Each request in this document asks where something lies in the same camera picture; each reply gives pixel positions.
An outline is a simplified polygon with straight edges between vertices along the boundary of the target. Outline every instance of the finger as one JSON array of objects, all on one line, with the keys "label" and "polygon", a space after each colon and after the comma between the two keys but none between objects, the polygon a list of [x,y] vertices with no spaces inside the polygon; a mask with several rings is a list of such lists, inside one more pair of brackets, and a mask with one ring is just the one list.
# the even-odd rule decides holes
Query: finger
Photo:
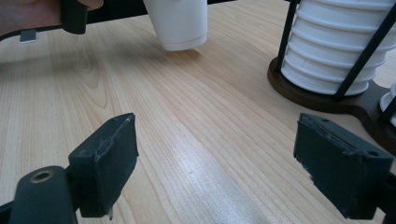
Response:
[{"label": "finger", "polygon": [[104,0],[78,0],[81,4],[88,7],[88,10],[94,10],[101,7]]}]

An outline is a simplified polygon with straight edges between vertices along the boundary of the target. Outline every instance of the wooden table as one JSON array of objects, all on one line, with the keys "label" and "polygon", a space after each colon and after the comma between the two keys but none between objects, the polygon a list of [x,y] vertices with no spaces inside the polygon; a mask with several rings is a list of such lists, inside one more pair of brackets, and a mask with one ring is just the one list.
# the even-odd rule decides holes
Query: wooden table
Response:
[{"label": "wooden table", "polygon": [[[180,52],[162,49],[148,16],[0,42],[0,203],[13,200],[22,176],[66,167],[101,124],[134,112],[140,157],[111,223],[355,222],[293,158],[297,120],[320,115],[374,141],[357,119],[303,108],[269,84],[287,7],[212,5],[207,42]],[[392,51],[375,80],[389,87],[395,66]]]}]

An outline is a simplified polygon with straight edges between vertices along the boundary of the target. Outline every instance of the cup dispenser rack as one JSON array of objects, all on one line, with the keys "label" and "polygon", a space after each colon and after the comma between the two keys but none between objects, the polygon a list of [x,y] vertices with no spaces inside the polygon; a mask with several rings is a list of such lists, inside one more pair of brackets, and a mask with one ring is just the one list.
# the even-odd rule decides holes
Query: cup dispenser rack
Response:
[{"label": "cup dispenser rack", "polygon": [[334,95],[324,95],[302,89],[289,82],[281,72],[298,4],[300,4],[300,0],[290,0],[279,52],[277,57],[270,62],[268,68],[267,75],[270,84],[282,96],[298,105],[326,113],[349,114],[356,117],[361,121],[367,133],[381,147],[396,156],[396,128],[390,122],[396,112],[396,97],[382,111],[379,106],[379,100],[384,94],[389,92],[389,89],[378,86],[372,80],[369,82],[367,91],[354,96],[346,96],[348,88],[396,22],[396,3],[382,21]]}]

